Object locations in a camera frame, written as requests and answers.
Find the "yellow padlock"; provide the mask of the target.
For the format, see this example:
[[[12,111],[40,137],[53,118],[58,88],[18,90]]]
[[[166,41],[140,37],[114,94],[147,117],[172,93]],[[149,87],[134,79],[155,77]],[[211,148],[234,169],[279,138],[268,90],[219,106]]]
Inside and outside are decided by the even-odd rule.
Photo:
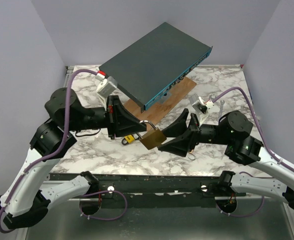
[[[127,136],[125,136],[125,137],[122,139],[121,143],[122,143],[124,146],[126,146],[126,145],[128,145],[128,144],[133,143],[134,141],[136,141],[136,140],[138,140],[138,139],[139,139],[138,136],[135,136],[135,135],[131,134],[131,135],[127,135]]]

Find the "small brass padlock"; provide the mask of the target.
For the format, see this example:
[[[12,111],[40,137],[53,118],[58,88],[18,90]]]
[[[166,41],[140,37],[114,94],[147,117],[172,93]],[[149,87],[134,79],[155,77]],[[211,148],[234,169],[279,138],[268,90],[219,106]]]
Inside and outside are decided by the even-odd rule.
[[[188,159],[194,161],[196,160],[196,156],[194,155],[193,153],[194,149],[191,149],[189,152],[188,152]]]

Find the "large brass padlock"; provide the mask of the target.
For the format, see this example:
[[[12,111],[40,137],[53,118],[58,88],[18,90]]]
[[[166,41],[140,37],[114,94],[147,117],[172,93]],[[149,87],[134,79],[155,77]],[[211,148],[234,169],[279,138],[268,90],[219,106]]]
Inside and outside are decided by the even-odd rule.
[[[142,120],[140,121],[140,123],[145,123],[151,126],[151,130],[149,130],[139,139],[139,141],[148,150],[160,146],[167,139],[167,137],[162,133],[162,131],[158,127],[155,127],[155,125],[150,121]]]

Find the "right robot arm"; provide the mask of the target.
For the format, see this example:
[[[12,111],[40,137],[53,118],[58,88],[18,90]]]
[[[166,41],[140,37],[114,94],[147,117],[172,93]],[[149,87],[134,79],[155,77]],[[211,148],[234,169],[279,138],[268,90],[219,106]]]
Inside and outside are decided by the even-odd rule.
[[[181,126],[178,118],[165,130],[170,141],[161,144],[158,150],[185,157],[198,144],[226,146],[225,155],[233,162],[250,166],[269,175],[269,178],[251,177],[233,171],[223,171],[218,181],[206,187],[215,196],[234,196],[236,193],[251,193],[278,199],[294,209],[294,164],[276,160],[276,155],[250,133],[253,123],[239,111],[232,111],[217,124],[200,124],[191,114],[188,125]]]

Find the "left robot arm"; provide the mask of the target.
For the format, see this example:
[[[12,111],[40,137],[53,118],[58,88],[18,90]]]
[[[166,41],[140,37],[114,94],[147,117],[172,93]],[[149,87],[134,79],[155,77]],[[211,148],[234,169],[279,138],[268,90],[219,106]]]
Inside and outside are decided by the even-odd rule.
[[[98,179],[88,171],[53,188],[42,188],[45,177],[76,143],[74,133],[107,129],[114,139],[146,131],[146,125],[125,109],[117,95],[109,96],[105,107],[85,108],[74,90],[63,87],[51,95],[45,109],[49,119],[36,130],[23,166],[0,195],[2,233],[32,227],[56,205],[99,192]]]

